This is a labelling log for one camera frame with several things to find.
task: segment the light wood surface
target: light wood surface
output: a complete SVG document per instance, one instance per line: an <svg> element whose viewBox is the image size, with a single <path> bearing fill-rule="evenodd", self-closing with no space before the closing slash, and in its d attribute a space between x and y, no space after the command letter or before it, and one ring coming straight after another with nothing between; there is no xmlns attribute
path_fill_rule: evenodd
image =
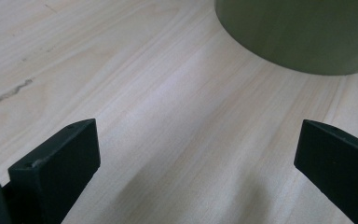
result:
<svg viewBox="0 0 358 224"><path fill-rule="evenodd" d="M213 0L0 0L0 183L89 118L102 166L63 223L351 223L293 160L303 119L358 137L358 74L257 57Z"/></svg>

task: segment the wooden table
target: wooden table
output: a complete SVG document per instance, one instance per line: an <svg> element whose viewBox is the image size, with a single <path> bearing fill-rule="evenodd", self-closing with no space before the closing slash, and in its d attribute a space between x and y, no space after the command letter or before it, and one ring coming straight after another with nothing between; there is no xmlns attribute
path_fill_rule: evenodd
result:
<svg viewBox="0 0 358 224"><path fill-rule="evenodd" d="M293 160L303 119L358 137L358 74L259 58L213 0L0 0L0 183L89 118L102 166L63 223L351 223Z"/></svg>

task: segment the wooden floor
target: wooden floor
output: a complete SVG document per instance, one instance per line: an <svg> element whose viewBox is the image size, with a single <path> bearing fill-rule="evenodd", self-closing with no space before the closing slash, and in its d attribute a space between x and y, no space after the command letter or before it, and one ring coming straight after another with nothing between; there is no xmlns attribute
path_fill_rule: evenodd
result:
<svg viewBox="0 0 358 224"><path fill-rule="evenodd" d="M90 118L102 166L63 223L351 223L293 161L303 119L358 137L358 74L259 58L213 0L0 0L0 183Z"/></svg>

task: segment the crack in wood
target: crack in wood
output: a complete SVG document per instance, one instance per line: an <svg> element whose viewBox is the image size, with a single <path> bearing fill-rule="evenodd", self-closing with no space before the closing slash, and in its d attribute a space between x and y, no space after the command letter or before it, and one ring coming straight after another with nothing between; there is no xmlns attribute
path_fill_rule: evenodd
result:
<svg viewBox="0 0 358 224"><path fill-rule="evenodd" d="M19 86L15 87L13 90L8 91L2 95L0 95L0 103L4 100L16 95L20 92L20 90L28 85L30 85L33 81L31 79L26 79L24 83L20 84Z"/></svg>

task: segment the green cylindrical object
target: green cylindrical object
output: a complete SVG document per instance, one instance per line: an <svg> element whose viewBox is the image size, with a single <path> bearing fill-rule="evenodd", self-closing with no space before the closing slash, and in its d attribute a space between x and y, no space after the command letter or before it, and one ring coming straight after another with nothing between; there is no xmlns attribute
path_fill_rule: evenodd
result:
<svg viewBox="0 0 358 224"><path fill-rule="evenodd" d="M215 0L215 9L238 42L273 63L358 73L358 0Z"/></svg>

